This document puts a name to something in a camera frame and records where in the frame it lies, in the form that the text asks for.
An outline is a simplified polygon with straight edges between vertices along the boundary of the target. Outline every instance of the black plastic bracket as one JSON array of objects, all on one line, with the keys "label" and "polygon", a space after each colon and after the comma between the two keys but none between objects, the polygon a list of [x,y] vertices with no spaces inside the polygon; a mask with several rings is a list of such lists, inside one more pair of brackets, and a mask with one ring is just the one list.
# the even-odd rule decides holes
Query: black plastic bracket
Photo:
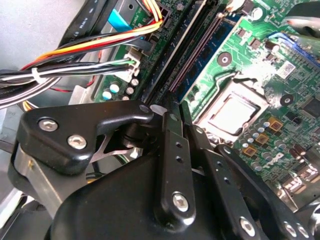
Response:
[{"label": "black plastic bracket", "polygon": [[237,176],[242,196],[252,202],[247,204],[257,210],[261,228],[270,239],[314,239],[295,214],[229,146],[218,145],[215,151],[224,157]]},{"label": "black plastic bracket", "polygon": [[174,102],[163,115],[155,189],[155,216],[167,230],[180,232],[194,222],[196,203],[189,143],[183,137],[179,105]]},{"label": "black plastic bracket", "polygon": [[[146,124],[153,112],[138,100],[40,108],[25,113],[17,131],[22,150],[61,174],[83,172],[96,150],[98,135],[112,135],[122,125]],[[54,131],[40,128],[41,120],[57,123]],[[86,141],[83,149],[68,144],[79,135]]]},{"label": "black plastic bracket", "polygon": [[192,165],[202,167],[211,200],[225,239],[268,239],[253,220],[225,159],[213,152],[205,131],[192,124],[185,102],[180,106],[184,133],[190,144]]}]

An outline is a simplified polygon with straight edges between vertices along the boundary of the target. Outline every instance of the capacitor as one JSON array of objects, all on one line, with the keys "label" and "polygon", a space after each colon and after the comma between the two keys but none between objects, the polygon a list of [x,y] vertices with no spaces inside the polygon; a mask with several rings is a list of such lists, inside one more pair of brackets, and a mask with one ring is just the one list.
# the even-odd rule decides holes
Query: capacitor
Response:
[{"label": "capacitor", "polygon": [[253,21],[257,21],[264,15],[264,11],[260,7],[256,7],[251,12],[251,18]]},{"label": "capacitor", "polygon": [[285,150],[287,148],[287,145],[282,140],[276,140],[274,145],[276,145],[280,150]]},{"label": "capacitor", "polygon": [[291,156],[296,159],[296,160],[300,160],[302,157],[299,155],[299,153],[297,153],[296,150],[294,150],[293,148],[289,149],[289,153],[291,154]]},{"label": "capacitor", "polygon": [[104,100],[110,100],[112,98],[112,94],[111,94],[111,92],[105,90],[102,93],[102,97]]},{"label": "capacitor", "polygon": [[196,98],[195,98],[195,96],[194,95],[192,95],[192,94],[190,94],[189,96],[188,96],[188,99],[189,99],[189,102],[190,102],[190,106],[191,107],[196,107],[197,105],[198,105],[198,101],[196,100]]},{"label": "capacitor", "polygon": [[249,143],[252,144],[255,140],[250,134],[245,134],[244,139]]},{"label": "capacitor", "polygon": [[265,43],[265,48],[272,51],[272,52],[278,52],[280,50],[280,46],[276,43],[273,43],[272,41],[267,41]]},{"label": "capacitor", "polygon": [[247,147],[249,147],[249,143],[247,142],[246,139],[241,139],[240,141],[241,147],[243,147],[244,149],[246,149]]},{"label": "capacitor", "polygon": [[266,118],[262,118],[260,120],[260,123],[262,124],[263,127],[268,128],[270,126],[270,122]]},{"label": "capacitor", "polygon": [[114,82],[110,85],[110,92],[117,94],[120,91],[120,87],[117,82]]},{"label": "capacitor", "polygon": [[132,95],[134,94],[135,90],[133,89],[133,87],[127,87],[127,89],[125,90],[126,94],[128,95]]},{"label": "capacitor", "polygon": [[258,131],[258,133],[261,133],[261,134],[265,131],[265,128],[261,123],[255,124],[254,128]]},{"label": "capacitor", "polygon": [[270,152],[264,152],[262,153],[262,157],[267,160],[268,162],[271,162],[274,158],[272,157]]},{"label": "capacitor", "polygon": [[138,86],[139,85],[139,80],[134,78],[131,80],[130,84],[134,87]]},{"label": "capacitor", "polygon": [[306,155],[306,150],[300,145],[300,144],[295,144],[293,146],[294,150],[296,150],[296,152],[301,155],[304,156]]},{"label": "capacitor", "polygon": [[128,101],[128,100],[130,100],[130,98],[129,98],[128,96],[123,96],[123,97],[122,97],[122,100],[123,100],[123,101]]},{"label": "capacitor", "polygon": [[195,98],[196,100],[200,99],[201,93],[200,93],[200,90],[199,90],[199,88],[198,88],[197,86],[194,86],[194,87],[192,88],[192,92],[193,92],[194,98]]},{"label": "capacitor", "polygon": [[259,133],[257,132],[257,130],[255,129],[250,129],[249,133],[251,134],[251,136],[256,139],[257,137],[259,137]]},{"label": "capacitor", "polygon": [[262,170],[262,166],[257,161],[254,161],[253,163],[251,163],[251,167],[256,172],[261,172],[261,170]]}]

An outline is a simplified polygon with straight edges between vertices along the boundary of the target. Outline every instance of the silver screw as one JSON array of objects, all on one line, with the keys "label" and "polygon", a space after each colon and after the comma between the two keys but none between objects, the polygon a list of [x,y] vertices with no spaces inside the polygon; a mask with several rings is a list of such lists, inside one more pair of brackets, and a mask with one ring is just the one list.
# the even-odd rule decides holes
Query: silver screw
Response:
[{"label": "silver screw", "polygon": [[308,239],[308,238],[309,238],[309,234],[308,234],[308,232],[305,230],[305,228],[304,228],[300,223],[297,223],[297,226],[298,226],[299,232],[300,232],[306,239]]},{"label": "silver screw", "polygon": [[183,195],[176,193],[173,195],[172,200],[173,204],[179,209],[179,211],[186,212],[188,210],[189,203]]},{"label": "silver screw", "polygon": [[39,127],[46,132],[53,132],[58,129],[58,124],[51,119],[43,119],[39,122]]},{"label": "silver screw", "polygon": [[223,147],[223,150],[224,150],[227,154],[231,154],[231,151],[230,151],[226,146]]},{"label": "silver screw", "polygon": [[72,135],[68,137],[68,144],[74,149],[84,149],[87,146],[87,141],[80,135]]},{"label": "silver screw", "polygon": [[250,236],[253,237],[256,235],[254,226],[249,222],[245,217],[240,217],[241,228]]},{"label": "silver screw", "polygon": [[198,133],[200,133],[200,134],[202,134],[202,133],[204,132],[204,131],[203,131],[200,127],[198,127],[198,126],[197,126],[195,129],[196,129],[196,131],[197,131]]},{"label": "silver screw", "polygon": [[287,221],[285,221],[283,223],[284,223],[284,227],[288,231],[288,233],[290,233],[291,236],[295,238],[297,236],[296,230]]}]

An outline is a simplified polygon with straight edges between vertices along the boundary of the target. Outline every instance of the white label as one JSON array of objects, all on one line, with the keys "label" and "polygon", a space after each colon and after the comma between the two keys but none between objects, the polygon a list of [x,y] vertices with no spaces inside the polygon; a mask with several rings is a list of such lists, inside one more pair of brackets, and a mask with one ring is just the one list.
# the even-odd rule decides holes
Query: white label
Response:
[{"label": "white label", "polygon": [[289,61],[285,61],[285,63],[282,65],[282,67],[279,68],[276,74],[279,75],[282,79],[286,79],[295,69],[295,65],[293,65]]}]

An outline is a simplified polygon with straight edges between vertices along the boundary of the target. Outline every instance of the black capacitor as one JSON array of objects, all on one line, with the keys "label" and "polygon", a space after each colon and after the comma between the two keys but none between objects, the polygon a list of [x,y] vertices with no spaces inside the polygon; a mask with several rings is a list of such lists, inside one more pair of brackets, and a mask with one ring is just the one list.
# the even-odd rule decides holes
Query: black capacitor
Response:
[{"label": "black capacitor", "polygon": [[299,155],[301,155],[301,156],[306,155],[306,150],[300,144],[293,145],[293,148],[296,150],[296,152]]},{"label": "black capacitor", "polygon": [[302,157],[299,155],[299,153],[297,153],[296,150],[294,150],[293,148],[289,149],[289,153],[291,154],[291,156],[296,159],[296,160],[300,160]]},{"label": "black capacitor", "polygon": [[267,41],[264,46],[266,49],[272,52],[278,52],[280,49],[280,46],[276,43],[273,43],[272,41]]}]

